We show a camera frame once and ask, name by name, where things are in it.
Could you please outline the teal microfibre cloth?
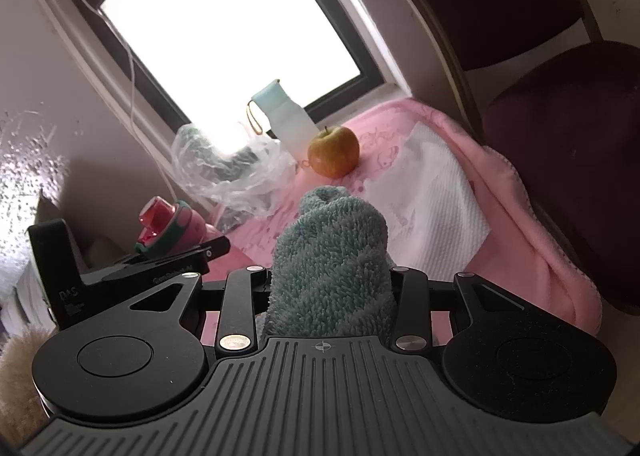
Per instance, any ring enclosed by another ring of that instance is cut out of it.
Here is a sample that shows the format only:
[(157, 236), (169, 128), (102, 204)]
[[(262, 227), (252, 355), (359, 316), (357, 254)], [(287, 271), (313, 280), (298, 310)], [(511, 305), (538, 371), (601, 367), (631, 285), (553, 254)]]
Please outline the teal microfibre cloth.
[(387, 240), (382, 213), (344, 187), (307, 192), (273, 250), (260, 339), (390, 339), (396, 301)]

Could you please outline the pink bottle with green handle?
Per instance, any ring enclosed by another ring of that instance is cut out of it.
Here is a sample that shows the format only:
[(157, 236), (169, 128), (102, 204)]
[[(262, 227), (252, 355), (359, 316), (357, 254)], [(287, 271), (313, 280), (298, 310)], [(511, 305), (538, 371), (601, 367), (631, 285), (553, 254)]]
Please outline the pink bottle with green handle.
[(189, 204), (170, 203), (160, 196), (143, 206), (139, 222), (142, 230), (134, 249), (149, 259), (179, 254), (220, 236)]

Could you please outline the white paper towel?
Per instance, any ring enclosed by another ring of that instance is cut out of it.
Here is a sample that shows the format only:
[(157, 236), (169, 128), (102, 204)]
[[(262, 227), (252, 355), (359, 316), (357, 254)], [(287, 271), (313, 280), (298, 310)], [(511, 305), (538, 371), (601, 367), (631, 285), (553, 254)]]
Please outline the white paper towel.
[(364, 199), (386, 220), (396, 265), (449, 281), (472, 261), (490, 226), (447, 143), (416, 124), (389, 169), (364, 183)]

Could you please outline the clear plastic bag of seeds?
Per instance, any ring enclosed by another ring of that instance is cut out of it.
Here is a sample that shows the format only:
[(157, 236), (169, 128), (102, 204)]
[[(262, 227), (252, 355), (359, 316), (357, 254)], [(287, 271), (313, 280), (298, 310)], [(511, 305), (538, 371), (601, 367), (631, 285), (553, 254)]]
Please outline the clear plastic bag of seeds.
[(258, 135), (238, 152), (221, 153), (200, 129), (179, 128), (171, 165), (186, 192), (254, 217), (272, 215), (295, 180), (297, 163), (280, 141)]

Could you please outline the red yellow apple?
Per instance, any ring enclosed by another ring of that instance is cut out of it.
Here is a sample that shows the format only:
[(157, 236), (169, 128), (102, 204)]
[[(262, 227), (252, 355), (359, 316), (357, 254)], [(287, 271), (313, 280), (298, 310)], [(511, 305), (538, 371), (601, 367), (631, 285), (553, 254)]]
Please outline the red yellow apple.
[(326, 127), (308, 146), (311, 169), (329, 179), (341, 179), (359, 163), (360, 144), (355, 132), (344, 126)]

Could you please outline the frosted bottle with mint lid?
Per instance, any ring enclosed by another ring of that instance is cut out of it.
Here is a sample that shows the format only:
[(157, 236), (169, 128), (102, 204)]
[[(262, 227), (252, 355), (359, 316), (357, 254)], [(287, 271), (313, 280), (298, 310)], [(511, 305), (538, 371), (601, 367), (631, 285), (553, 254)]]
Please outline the frosted bottle with mint lid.
[(288, 96), (280, 80), (273, 80), (248, 101), (248, 120), (253, 118), (250, 112), (252, 103), (266, 115), (270, 131), (295, 161), (299, 165), (308, 161), (308, 147), (311, 140), (319, 135), (320, 130), (307, 112)]

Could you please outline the dark red wooden chair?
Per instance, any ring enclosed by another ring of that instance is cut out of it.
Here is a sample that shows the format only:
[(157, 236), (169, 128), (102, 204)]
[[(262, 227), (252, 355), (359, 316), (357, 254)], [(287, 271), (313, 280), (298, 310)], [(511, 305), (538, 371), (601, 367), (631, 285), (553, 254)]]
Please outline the dark red wooden chair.
[[(431, 24), (465, 124), (505, 156), (603, 298), (639, 311), (639, 50), (602, 37), (586, 0), (412, 0)], [(469, 76), (576, 23), (588, 39), (488, 103)]]

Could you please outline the window with dark frame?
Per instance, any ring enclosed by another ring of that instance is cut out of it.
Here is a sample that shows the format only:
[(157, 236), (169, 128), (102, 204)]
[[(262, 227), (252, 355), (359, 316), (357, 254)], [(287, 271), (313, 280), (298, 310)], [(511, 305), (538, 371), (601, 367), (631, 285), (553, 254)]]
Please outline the window with dark frame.
[(273, 80), (320, 121), (387, 82), (341, 0), (73, 0), (171, 129), (227, 154), (250, 141), (246, 103)]

